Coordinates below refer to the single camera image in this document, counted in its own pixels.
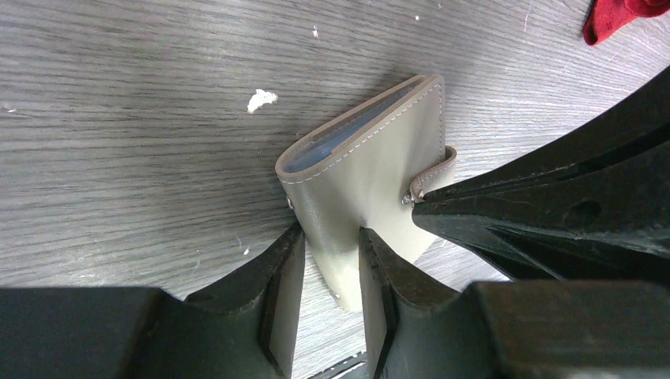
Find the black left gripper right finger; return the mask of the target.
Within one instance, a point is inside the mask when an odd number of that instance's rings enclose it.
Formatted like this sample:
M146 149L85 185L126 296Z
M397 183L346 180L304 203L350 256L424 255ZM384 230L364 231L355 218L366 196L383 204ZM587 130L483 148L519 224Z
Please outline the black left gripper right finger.
M644 282L486 282L463 291L359 232L373 378L666 378L669 292Z

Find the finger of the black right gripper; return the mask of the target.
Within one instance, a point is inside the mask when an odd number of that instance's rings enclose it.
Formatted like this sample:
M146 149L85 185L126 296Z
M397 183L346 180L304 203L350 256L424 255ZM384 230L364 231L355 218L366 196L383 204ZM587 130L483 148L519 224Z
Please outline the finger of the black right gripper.
M430 192L426 231L513 280L669 284L669 72L585 125Z

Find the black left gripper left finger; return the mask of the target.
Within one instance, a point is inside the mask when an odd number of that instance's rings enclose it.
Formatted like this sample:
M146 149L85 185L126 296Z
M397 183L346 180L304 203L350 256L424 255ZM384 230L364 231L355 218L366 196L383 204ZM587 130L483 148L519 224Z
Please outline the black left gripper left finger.
M1 290L4 378L288 378L305 267L291 225L179 300L153 287Z

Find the taupe leather card holder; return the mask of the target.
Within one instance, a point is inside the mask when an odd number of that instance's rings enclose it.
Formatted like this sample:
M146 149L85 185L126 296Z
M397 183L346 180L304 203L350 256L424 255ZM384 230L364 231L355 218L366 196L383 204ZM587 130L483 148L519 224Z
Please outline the taupe leather card holder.
M414 262L434 236L412 221L431 191L454 181L444 80L412 77L319 126L287 148L275 172L335 303L362 308L359 229Z

